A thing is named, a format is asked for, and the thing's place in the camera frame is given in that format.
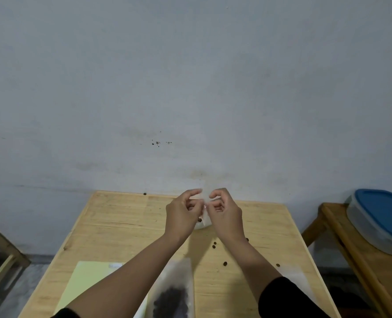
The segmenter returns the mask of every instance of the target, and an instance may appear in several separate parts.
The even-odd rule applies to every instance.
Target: blue lid
[[[392,236],[392,192],[358,189],[355,198],[377,225]]]

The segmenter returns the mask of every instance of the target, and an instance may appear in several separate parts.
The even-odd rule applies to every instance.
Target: wooden table surface
[[[347,207],[323,203],[320,209],[371,299],[383,316],[392,317],[392,255],[380,251],[359,234],[346,215]]]
[[[95,192],[19,317],[50,317],[78,261],[129,261],[163,234],[165,206],[172,199],[163,195]],[[275,203],[237,204],[243,210],[250,243],[272,264],[299,267],[318,305],[331,317],[339,317],[287,208]],[[173,258],[186,256],[191,258],[194,271],[196,317],[258,317],[257,304],[240,268],[212,227],[194,231]]]

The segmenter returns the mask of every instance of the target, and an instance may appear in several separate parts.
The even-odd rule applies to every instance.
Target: left hand
[[[200,192],[202,189],[188,189],[167,205],[165,235],[173,241],[183,244],[193,232],[199,216],[202,215],[204,201],[190,197]]]

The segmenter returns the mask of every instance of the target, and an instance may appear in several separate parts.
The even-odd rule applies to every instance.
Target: black sleeve
[[[64,308],[59,310],[52,318],[80,318],[80,316],[78,316],[71,309]]]
[[[270,282],[258,303],[259,315],[266,317],[329,317],[294,283],[284,277]]]

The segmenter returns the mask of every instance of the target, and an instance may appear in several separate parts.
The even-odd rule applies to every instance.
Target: forearm
[[[242,269],[258,302],[265,287],[281,274],[248,241],[228,241],[224,244]]]
[[[81,318],[132,318],[180,245],[163,235],[67,307]]]

